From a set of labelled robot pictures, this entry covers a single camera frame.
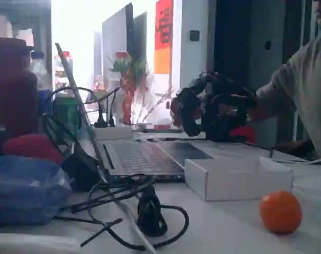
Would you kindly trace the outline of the person left hand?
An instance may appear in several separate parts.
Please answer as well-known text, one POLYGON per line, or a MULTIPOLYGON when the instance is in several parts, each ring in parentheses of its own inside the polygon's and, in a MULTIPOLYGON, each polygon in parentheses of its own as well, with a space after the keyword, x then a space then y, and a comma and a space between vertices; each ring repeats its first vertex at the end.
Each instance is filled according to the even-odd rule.
POLYGON ((287 141, 278 143, 274 150, 303 159, 315 159, 318 156, 311 140, 287 141))

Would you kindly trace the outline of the person right hand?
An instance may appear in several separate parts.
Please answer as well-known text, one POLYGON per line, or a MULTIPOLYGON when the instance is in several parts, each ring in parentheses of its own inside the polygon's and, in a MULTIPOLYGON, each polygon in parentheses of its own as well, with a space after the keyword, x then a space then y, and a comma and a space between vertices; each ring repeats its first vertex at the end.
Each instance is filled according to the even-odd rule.
MULTIPOLYGON (((227 104, 219 104, 218 105, 218 114, 219 115, 225 115, 225 114, 231 114, 234 113, 237 110, 236 106, 233 105, 227 105, 227 104)), ((254 116, 254 109, 253 108, 247 108, 247 116, 249 119, 255 118, 254 116)))

